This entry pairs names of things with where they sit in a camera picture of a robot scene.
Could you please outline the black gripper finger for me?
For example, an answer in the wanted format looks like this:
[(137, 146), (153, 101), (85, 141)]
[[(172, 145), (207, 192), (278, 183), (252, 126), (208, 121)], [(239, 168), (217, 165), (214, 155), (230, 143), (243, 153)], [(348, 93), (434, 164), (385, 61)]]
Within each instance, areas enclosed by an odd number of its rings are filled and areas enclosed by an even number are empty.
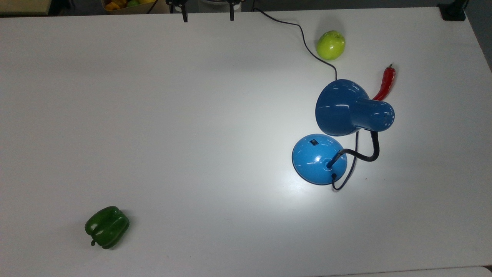
[(241, 0), (227, 0), (229, 5), (230, 21), (235, 19), (235, 11), (239, 10), (241, 12)]
[(187, 14), (187, 10), (186, 10), (186, 2), (187, 2), (187, 0), (167, 0), (166, 4), (168, 5), (171, 14), (173, 14), (175, 11), (177, 11), (177, 8), (178, 8), (180, 13), (182, 14), (183, 21), (185, 23), (188, 23), (188, 14)]

